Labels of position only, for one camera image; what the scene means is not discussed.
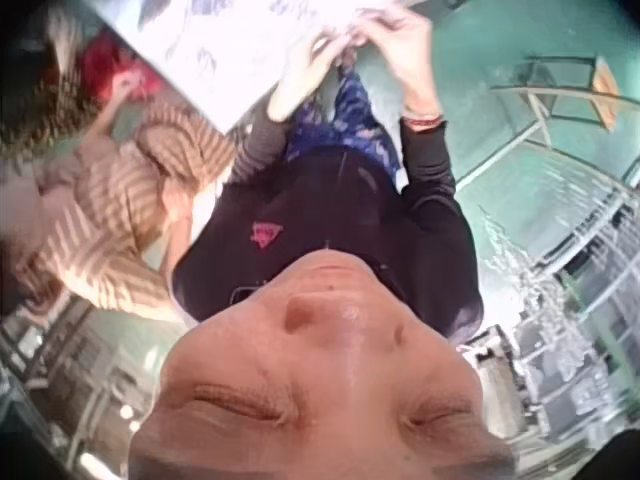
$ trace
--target red cloth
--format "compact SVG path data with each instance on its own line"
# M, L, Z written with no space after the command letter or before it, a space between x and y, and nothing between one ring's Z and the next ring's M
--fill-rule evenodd
M128 48L107 30L98 34L87 45L78 64L85 90L103 102L111 98L114 75L126 70L139 70L144 77L142 85L131 94L133 100L157 93L164 84L158 74L142 60L134 58Z

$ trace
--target red logo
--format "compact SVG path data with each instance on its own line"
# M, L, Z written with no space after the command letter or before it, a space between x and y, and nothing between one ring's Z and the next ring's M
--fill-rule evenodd
M261 250L265 249L282 231L281 225L275 223L254 223L251 240L256 242Z

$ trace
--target black long-sleeve shirt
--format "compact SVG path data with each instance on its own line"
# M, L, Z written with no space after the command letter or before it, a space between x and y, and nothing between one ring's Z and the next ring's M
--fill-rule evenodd
M181 307L203 321L314 250L359 256L426 324L454 343L482 320L473 238L454 199L445 124L401 123L409 184L399 194L374 160L323 147L282 161L290 125L264 112L198 240L176 267Z

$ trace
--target eyebrow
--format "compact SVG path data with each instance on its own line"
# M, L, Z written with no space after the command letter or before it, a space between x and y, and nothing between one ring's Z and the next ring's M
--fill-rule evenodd
M229 472L215 468L176 465L150 456L129 460L129 480L277 480L267 472Z
M438 480L512 480L516 478L516 458L496 453L474 463L436 467L433 474Z

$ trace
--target sheet of paper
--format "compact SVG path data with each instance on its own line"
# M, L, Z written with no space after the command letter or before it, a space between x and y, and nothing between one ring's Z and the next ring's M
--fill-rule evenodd
M86 1L226 133L277 82L292 42L390 0Z

